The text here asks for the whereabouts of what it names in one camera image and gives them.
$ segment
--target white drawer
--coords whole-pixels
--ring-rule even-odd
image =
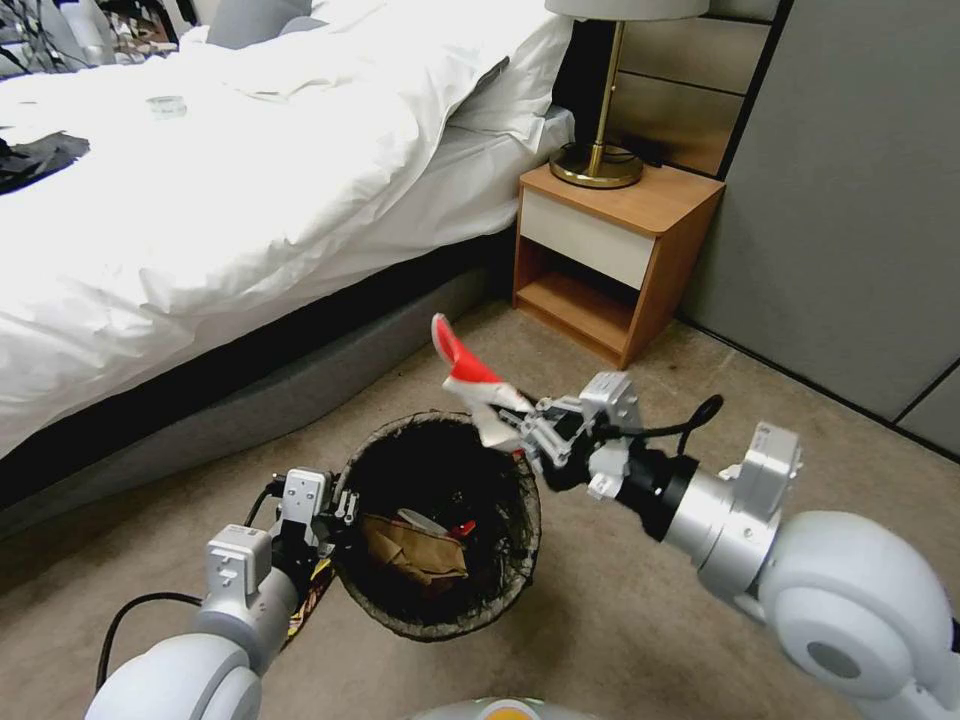
[[[529,188],[523,191],[520,234],[638,290],[653,252],[651,238],[574,210]]]

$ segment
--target table lamp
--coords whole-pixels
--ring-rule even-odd
[[[574,143],[555,153],[550,158],[550,169],[554,175],[574,185],[592,188],[626,187],[640,179],[643,161],[629,150],[604,142],[610,98],[616,89],[625,23],[628,20],[677,20],[694,17],[705,13],[709,5],[709,0],[546,0],[547,10],[559,15],[613,20],[616,23],[597,137],[592,145]]]

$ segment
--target red object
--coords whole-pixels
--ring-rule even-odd
[[[463,540],[467,535],[472,533],[477,529],[477,523],[475,520],[467,520],[463,525],[455,527],[449,532],[449,535],[457,538],[457,540]]]
[[[447,318],[437,313],[430,327],[433,345],[440,357],[450,363],[450,377],[462,382],[499,383],[496,373],[480,362],[453,334]]]

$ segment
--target lamp stand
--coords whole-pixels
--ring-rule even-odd
[[[603,88],[603,105],[600,107],[596,139],[590,146],[567,145],[550,158],[553,174],[574,185],[592,188],[626,187],[637,182],[643,171],[643,160],[634,153],[604,142],[610,99],[617,89],[617,68],[620,66],[625,26],[624,21],[618,20],[614,27],[613,49],[610,52],[610,64],[607,66],[607,81]]]

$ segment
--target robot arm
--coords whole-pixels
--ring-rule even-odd
[[[452,335],[442,317],[438,334]],[[486,397],[469,383],[445,387],[471,410]],[[703,424],[711,413],[701,415]],[[625,373],[598,374],[579,397],[546,398],[530,411],[488,405],[474,419],[481,437],[498,422],[499,447],[524,448],[553,489],[583,483],[631,508],[648,535],[690,557],[708,591],[769,627],[798,667],[864,717],[960,720],[956,624],[923,557],[849,513],[801,513],[781,526],[802,467],[794,433],[760,423],[732,476],[715,476],[683,454],[682,441],[673,457],[646,446],[645,437],[674,433],[644,430]]]
[[[290,470],[270,532],[227,525],[206,547],[207,597],[185,635],[117,669],[87,720],[255,720],[260,679],[287,638],[331,529],[353,523],[359,496],[333,500],[330,473]]]

